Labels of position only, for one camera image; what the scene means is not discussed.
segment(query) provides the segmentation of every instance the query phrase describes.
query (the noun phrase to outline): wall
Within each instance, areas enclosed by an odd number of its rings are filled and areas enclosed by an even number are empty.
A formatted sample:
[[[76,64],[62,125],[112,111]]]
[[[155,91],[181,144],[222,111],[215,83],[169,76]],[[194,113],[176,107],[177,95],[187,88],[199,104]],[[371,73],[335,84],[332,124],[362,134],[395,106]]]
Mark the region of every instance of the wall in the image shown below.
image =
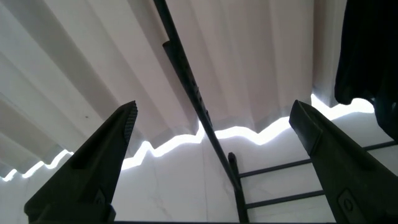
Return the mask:
[[[373,114],[353,113],[334,120],[362,146],[390,141]],[[234,152],[240,172],[306,159],[295,133],[288,129],[271,142],[257,146],[244,138],[221,140],[225,153]],[[371,151],[398,174],[398,150]],[[3,223],[27,223],[24,203],[56,169],[39,169],[31,178],[16,175],[0,181],[0,217]],[[320,190],[311,164],[242,179],[246,202]],[[233,189],[211,144],[184,144],[162,157],[146,155],[139,167],[121,172],[113,205],[117,220],[237,222]],[[255,208],[252,222],[333,222],[324,196]]]

